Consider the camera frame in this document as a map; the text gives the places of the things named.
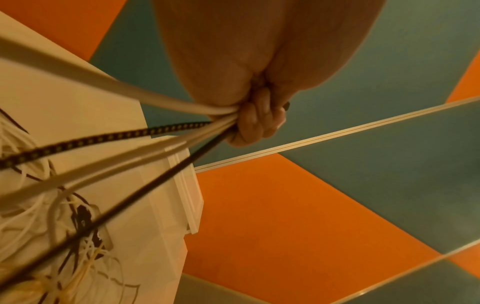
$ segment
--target black wire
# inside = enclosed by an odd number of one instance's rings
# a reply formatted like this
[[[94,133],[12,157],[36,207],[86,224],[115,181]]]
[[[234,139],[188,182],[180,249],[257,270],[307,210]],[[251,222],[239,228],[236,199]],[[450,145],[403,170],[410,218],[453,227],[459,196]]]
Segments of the black wire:
[[[26,132],[26,130],[22,128],[17,122],[15,122],[15,120],[12,117],[10,117],[7,113],[5,113],[4,111],[1,111],[0,113],[4,114],[7,117],[7,119],[10,120],[19,129]],[[2,158],[0,159],[0,170],[5,170],[5,169],[12,168],[14,166],[18,166],[27,162],[41,159],[46,156],[52,156],[55,154],[75,150],[82,147],[98,145],[106,142],[144,137],[144,136],[161,135],[161,134],[166,134],[170,132],[193,130],[193,129],[201,128],[209,123],[211,122],[202,121],[202,122],[181,123],[181,124],[173,124],[173,125],[167,125],[167,126],[161,126],[161,127],[106,133],[106,134],[72,139],[69,141],[64,141],[64,142],[60,142],[60,143],[56,143],[56,144],[52,144],[52,145],[48,145],[40,148],[35,148],[33,150],[24,151],[18,154],[14,154],[14,155],[10,155],[8,157]]]
[[[220,135],[216,136],[213,138],[211,141],[206,143],[204,146],[199,148],[197,151],[195,151],[191,156],[187,157],[183,161],[181,161],[178,165],[175,167],[171,168],[161,176],[157,177],[147,185],[143,186],[139,190],[135,191],[132,193],[130,196],[128,196],[126,199],[124,199],[122,202],[117,204],[115,207],[101,215],[98,219],[93,221],[91,224],[88,226],[84,227],[83,229],[77,231],[73,236],[66,238],[64,241],[59,243],[57,246],[54,248],[50,248],[46,252],[42,253],[40,256],[38,256],[35,260],[32,262],[28,263],[27,265],[23,266],[20,268],[18,271],[15,273],[11,274],[7,278],[3,279],[0,282],[0,293],[6,291],[8,288],[11,286],[17,284],[20,282],[25,276],[27,276],[29,273],[37,269],[38,267],[44,265],[57,255],[61,254],[64,250],[67,250],[71,246],[73,246],[76,242],[78,242],[81,238],[88,236],[92,231],[95,229],[98,229],[99,227],[105,225],[107,222],[109,222],[111,219],[125,211],[128,207],[136,203],[138,200],[140,200],[142,197],[150,193],[152,190],[155,188],[159,187],[175,175],[177,175],[179,172],[187,168],[189,165],[191,165],[193,162],[197,161],[200,157],[205,155],[208,151],[213,149],[215,146],[217,146],[220,142],[222,142],[225,138],[230,136],[234,131],[236,130],[235,126],[230,127],[229,129],[223,131]]]

